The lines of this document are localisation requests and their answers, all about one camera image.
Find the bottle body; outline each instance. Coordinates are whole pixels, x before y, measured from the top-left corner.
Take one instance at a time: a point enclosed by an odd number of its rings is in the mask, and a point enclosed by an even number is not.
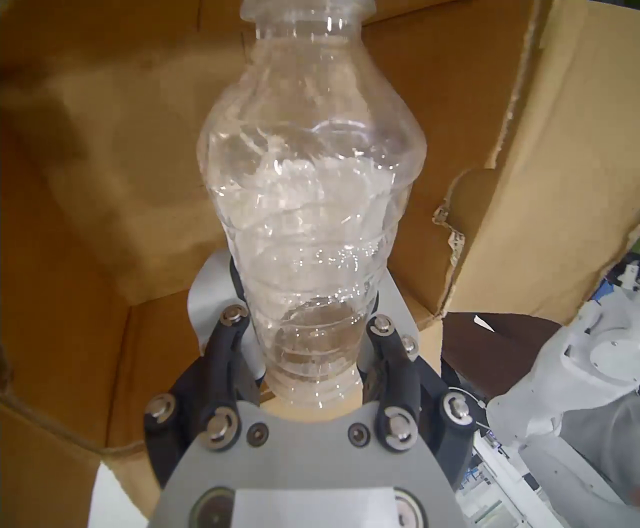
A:
[[[298,16],[259,25],[252,64],[213,107],[198,156],[267,382],[322,407],[359,380],[365,320],[426,144],[359,20]]]

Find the cable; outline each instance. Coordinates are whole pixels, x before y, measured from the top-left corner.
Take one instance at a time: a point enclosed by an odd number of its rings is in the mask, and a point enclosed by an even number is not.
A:
[[[449,389],[450,390],[459,390],[460,392],[464,392],[467,396],[470,396],[471,398],[474,399],[474,401],[478,404],[478,407],[480,407],[480,409],[486,409],[486,403],[484,401],[482,401],[481,399],[476,398],[468,390],[465,390],[465,389],[460,388],[460,387],[449,387]]]
[[[486,403],[484,403],[484,401],[482,401],[481,399],[476,398],[473,394],[471,394],[468,390],[465,390],[463,388],[460,387],[449,387],[449,390],[458,390],[460,392],[464,392],[467,396],[471,397],[474,399],[474,401],[478,404],[478,407],[480,407],[480,409],[486,409]],[[478,422],[476,420],[476,424],[479,425],[480,427],[484,427],[487,431],[491,431],[491,427]]]

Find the gray gripper base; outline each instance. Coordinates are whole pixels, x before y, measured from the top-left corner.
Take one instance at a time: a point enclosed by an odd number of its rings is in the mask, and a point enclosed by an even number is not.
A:
[[[451,486],[421,438],[409,451],[398,454],[378,443],[373,435],[376,402],[331,422],[312,424],[282,420],[246,402],[239,402],[238,409],[242,420],[238,442],[228,451],[214,452],[196,439],[168,481],[149,528],[187,527],[193,504],[217,486],[233,490],[401,488],[422,504],[425,526],[466,527]],[[251,447],[246,441],[247,429],[256,422],[269,428],[262,447]],[[366,447],[349,442],[347,430],[354,422],[372,432]]]

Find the metal screw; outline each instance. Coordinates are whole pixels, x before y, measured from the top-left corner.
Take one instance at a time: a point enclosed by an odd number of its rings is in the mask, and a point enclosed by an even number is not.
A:
[[[347,431],[347,436],[354,447],[365,447],[371,439],[369,428],[360,423],[351,424]]]
[[[413,417],[401,407],[385,408],[387,416],[387,445],[395,451],[411,449],[418,439],[418,426]]]
[[[468,426],[473,423],[474,419],[469,412],[467,399],[463,394],[455,391],[448,392],[442,399],[442,406],[445,414],[455,424]]]
[[[231,326],[247,315],[249,315],[249,312],[244,306],[230,305],[223,310],[222,314],[220,314],[220,322],[225,326]]]
[[[451,413],[459,419],[466,418],[469,416],[469,405],[467,405],[467,400],[463,395],[460,397],[453,398],[449,402],[449,406],[451,407]]]
[[[269,428],[267,427],[267,424],[262,422],[253,424],[246,432],[246,441],[252,447],[260,447],[261,445],[264,445],[268,438]]]
[[[207,423],[207,430],[201,433],[204,445],[219,451],[236,439],[239,427],[238,415],[229,407],[218,407]]]
[[[391,321],[389,317],[382,314],[376,316],[376,318],[373,320],[373,326],[371,326],[371,331],[374,334],[379,335],[380,337],[384,337],[393,333],[395,329],[396,328],[393,324],[393,321]]]
[[[173,394],[158,394],[147,404],[145,413],[153,416],[156,422],[161,424],[168,420],[175,410],[175,397]]]
[[[207,433],[211,440],[220,440],[225,436],[228,428],[227,418],[222,414],[216,414],[207,424]]]
[[[375,327],[381,332],[387,332],[391,327],[391,321],[385,316],[376,317],[376,320],[373,322]]]
[[[418,348],[418,344],[415,342],[415,339],[410,335],[403,335],[402,345],[408,354],[411,354],[411,352]]]
[[[398,524],[403,528],[424,528],[422,510],[409,493],[396,489]]]
[[[404,416],[398,415],[389,419],[389,431],[401,442],[404,442],[411,434],[409,420]]]

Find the screw head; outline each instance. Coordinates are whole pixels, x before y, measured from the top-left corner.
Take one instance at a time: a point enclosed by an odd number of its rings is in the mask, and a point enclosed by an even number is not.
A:
[[[373,322],[373,325],[381,332],[388,332],[389,328],[391,328],[391,321],[388,317],[378,316]]]
[[[242,305],[229,305],[220,314],[220,322],[225,326],[237,323],[243,317],[249,315],[247,309]]]
[[[466,418],[469,416],[469,405],[467,405],[467,401],[465,397],[460,395],[459,397],[455,397],[449,402],[449,406],[451,407],[451,414],[453,414],[456,418]]]
[[[166,421],[175,409],[175,397],[173,394],[158,394],[147,404],[145,413],[153,416],[156,422],[161,424]]]
[[[389,418],[389,431],[401,442],[409,438],[411,427],[409,421],[402,415],[396,415]]]
[[[227,316],[227,319],[229,321],[232,321],[233,323],[240,320],[240,317],[242,317],[240,308],[236,305],[230,306],[228,309],[226,309],[225,315]]]
[[[219,440],[225,436],[229,424],[227,423],[226,416],[222,414],[216,414],[207,424],[207,433],[211,440]]]
[[[233,409],[218,407],[207,422],[207,429],[199,436],[206,448],[220,451],[235,442],[239,426],[239,417]]]
[[[365,447],[371,439],[369,428],[361,423],[351,424],[347,431],[347,436],[354,447]]]
[[[264,445],[269,438],[269,428],[263,422],[257,422],[246,432],[246,441],[252,447]]]
[[[403,336],[402,345],[404,346],[404,349],[406,350],[406,352],[408,354],[410,354],[411,352],[415,351],[415,349],[418,348],[418,345],[415,342],[415,339],[413,337],[411,337],[410,335],[404,335]]]
[[[169,409],[169,401],[163,397],[155,397],[149,402],[147,406],[147,414],[151,414],[153,418],[160,418],[160,416]]]

